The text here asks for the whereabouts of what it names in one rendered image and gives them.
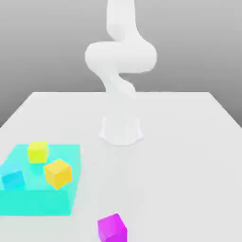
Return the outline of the large turquoise box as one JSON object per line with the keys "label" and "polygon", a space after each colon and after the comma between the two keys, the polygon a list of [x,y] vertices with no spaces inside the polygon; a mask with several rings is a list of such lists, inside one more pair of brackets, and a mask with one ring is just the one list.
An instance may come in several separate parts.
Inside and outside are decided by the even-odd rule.
{"label": "large turquoise box", "polygon": [[47,183],[44,164],[31,164],[27,144],[17,144],[4,166],[14,165],[21,169],[25,184],[7,189],[2,180],[0,167],[0,216],[67,216],[72,212],[81,172],[81,152],[78,144],[50,144],[50,163],[61,158],[71,167],[72,182],[56,190]]}

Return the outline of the small orange yellow cube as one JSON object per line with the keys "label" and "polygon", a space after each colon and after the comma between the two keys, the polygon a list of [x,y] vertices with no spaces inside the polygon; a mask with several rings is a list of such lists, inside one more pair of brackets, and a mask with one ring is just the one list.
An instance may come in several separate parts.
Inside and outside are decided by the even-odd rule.
{"label": "small orange yellow cube", "polygon": [[47,183],[56,190],[72,182],[71,166],[60,158],[45,165],[44,174]]}

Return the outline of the small lime yellow cube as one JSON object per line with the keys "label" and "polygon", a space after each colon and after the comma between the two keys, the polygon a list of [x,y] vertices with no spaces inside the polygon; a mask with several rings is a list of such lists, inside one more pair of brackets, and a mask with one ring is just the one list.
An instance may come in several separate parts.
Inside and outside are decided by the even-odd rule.
{"label": "small lime yellow cube", "polygon": [[49,157],[47,141],[32,141],[28,146],[28,158],[32,164],[46,163]]}

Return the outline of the small magenta cube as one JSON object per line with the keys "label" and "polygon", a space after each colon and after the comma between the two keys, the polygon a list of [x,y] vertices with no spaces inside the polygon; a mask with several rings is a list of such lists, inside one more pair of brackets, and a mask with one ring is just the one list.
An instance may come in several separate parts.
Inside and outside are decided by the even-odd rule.
{"label": "small magenta cube", "polygon": [[97,221],[101,242],[128,242],[128,230],[118,213]]}

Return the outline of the small cyan blue cube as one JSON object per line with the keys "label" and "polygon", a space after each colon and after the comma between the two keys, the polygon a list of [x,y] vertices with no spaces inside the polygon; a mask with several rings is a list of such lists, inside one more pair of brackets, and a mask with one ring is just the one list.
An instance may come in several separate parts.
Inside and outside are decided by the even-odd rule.
{"label": "small cyan blue cube", "polygon": [[20,189],[25,186],[23,173],[21,171],[14,171],[1,176],[1,181],[5,190]]}

